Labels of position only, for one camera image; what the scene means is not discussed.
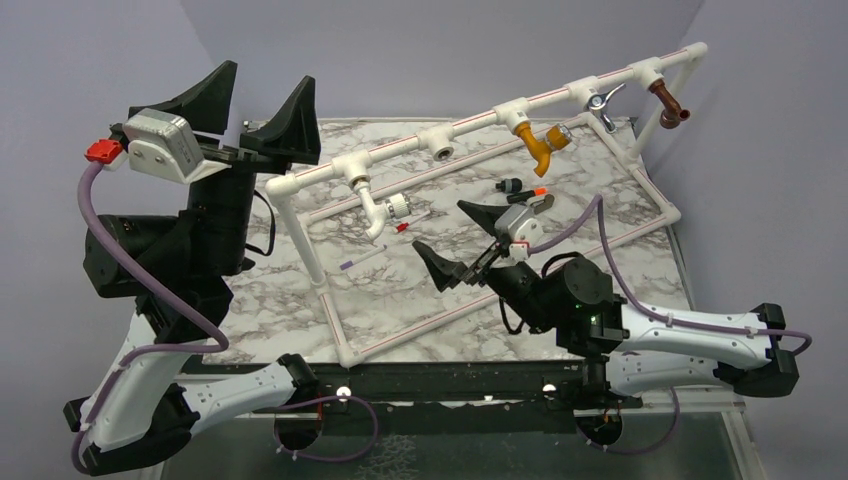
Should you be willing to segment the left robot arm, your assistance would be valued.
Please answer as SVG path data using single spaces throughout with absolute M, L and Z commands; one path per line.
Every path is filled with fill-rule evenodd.
M 226 278 L 254 265 L 247 229 L 257 175 L 316 164 L 321 152 L 311 76 L 266 125 L 242 134 L 236 146 L 221 144 L 236 76 L 237 64 L 225 61 L 172 99 L 133 106 L 86 151 L 77 187 L 87 226 L 83 267 L 99 296 L 130 298 L 135 309 L 101 384 L 63 409 L 75 435 L 72 461 L 82 474 L 153 466 L 219 423 L 260 409 L 302 410 L 316 397 L 318 378 L 298 354 L 205 385 L 177 380 L 192 356 L 229 346 L 220 328 L 233 298 Z M 184 209 L 97 213 L 95 179 L 123 164 L 186 185 Z

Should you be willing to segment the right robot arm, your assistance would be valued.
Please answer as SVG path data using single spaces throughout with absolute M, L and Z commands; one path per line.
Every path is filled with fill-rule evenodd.
M 615 264 L 601 268 L 578 252 L 531 267 L 529 257 L 542 250 L 532 206 L 464 201 L 460 208 L 492 241 L 471 264 L 414 241 L 436 288 L 486 286 L 503 312 L 518 316 L 513 334 L 553 332 L 559 347 L 585 361 L 576 383 L 585 404 L 684 385 L 726 386 L 754 398 L 785 397 L 796 386 L 797 355 L 781 344 L 788 330 L 780 306 L 722 315 L 644 303 Z

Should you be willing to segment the white faucet chrome knob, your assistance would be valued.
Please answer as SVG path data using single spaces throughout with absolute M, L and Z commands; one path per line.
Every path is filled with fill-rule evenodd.
M 368 220 L 369 226 L 365 235 L 370 241 L 378 239 L 389 219 L 403 219 L 412 213 L 410 200 L 404 193 L 397 193 L 377 202 L 371 195 L 370 183 L 365 179 L 357 179 L 352 184 L 352 190 L 358 196 Z

